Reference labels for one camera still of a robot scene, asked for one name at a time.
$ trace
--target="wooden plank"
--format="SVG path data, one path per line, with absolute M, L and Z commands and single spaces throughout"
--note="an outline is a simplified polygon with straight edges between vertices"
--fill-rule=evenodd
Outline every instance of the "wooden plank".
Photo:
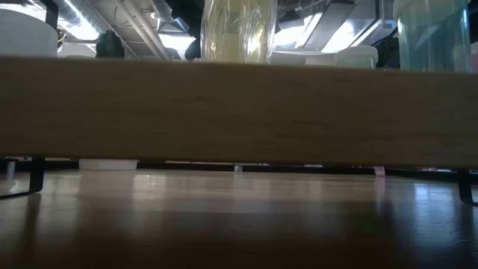
M 478 167 L 478 75 L 0 63 L 0 155 Z

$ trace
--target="wooden floor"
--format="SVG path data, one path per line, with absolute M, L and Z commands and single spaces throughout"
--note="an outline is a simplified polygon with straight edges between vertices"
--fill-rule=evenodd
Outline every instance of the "wooden floor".
M 3 191 L 26 186 L 27 175 Z M 47 173 L 0 201 L 0 268 L 472 268 L 478 208 L 412 179 Z

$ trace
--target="wood grain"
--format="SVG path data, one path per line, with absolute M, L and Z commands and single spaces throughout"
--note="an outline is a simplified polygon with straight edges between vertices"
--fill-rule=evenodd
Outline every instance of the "wood grain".
M 478 167 L 478 75 L 0 63 L 0 155 Z
M 477 220 L 445 182 L 50 171 L 41 194 L 0 202 L 0 268 L 468 269 Z

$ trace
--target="plastic bottle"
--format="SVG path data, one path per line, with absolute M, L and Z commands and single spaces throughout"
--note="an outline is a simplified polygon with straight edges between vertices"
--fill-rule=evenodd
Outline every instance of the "plastic bottle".
M 470 72 L 468 0 L 395 0 L 404 70 Z
M 204 61 L 268 64 L 276 27 L 276 0 L 206 0 Z

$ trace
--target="fluorescent light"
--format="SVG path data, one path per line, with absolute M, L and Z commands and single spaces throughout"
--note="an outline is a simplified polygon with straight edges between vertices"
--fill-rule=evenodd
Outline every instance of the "fluorescent light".
M 96 28 L 93 27 L 90 22 L 88 22 L 87 18 L 81 14 L 74 4 L 72 4 L 69 0 L 64 1 L 69 8 L 75 11 L 76 16 L 80 19 L 80 23 L 71 25 L 66 20 L 59 19 L 58 24 L 79 40 L 97 40 L 99 37 L 99 32 L 96 30 Z
M 302 38 L 304 35 L 304 29 L 305 26 L 301 25 L 281 30 L 274 36 L 274 47 L 285 46 L 296 42 L 296 40 Z
M 368 36 L 370 36 L 374 31 L 375 29 L 377 29 L 380 25 L 382 24 L 382 20 L 379 19 L 377 20 L 373 25 L 372 27 L 370 27 L 363 35 L 361 35 L 354 43 L 352 43 L 352 45 L 350 46 L 358 46 L 360 45 L 362 42 L 364 42 L 365 38 L 367 38 Z
M 307 28 L 305 29 L 302 37 L 297 40 L 296 49 L 301 48 L 305 45 L 305 42 L 307 42 L 308 38 L 311 36 L 312 32 L 317 27 L 317 24 L 319 23 L 320 18 L 322 18 L 322 15 L 323 13 L 319 12 L 315 14 L 311 19 L 309 19 L 310 16 L 304 19 Z
M 353 25 L 347 20 L 330 38 L 322 52 L 339 52 L 342 49 L 348 48 L 351 42 L 353 42 L 354 36 Z
M 165 47 L 175 49 L 181 58 L 184 58 L 187 48 L 189 48 L 189 45 L 196 39 L 188 35 L 168 34 L 159 34 L 159 38 Z

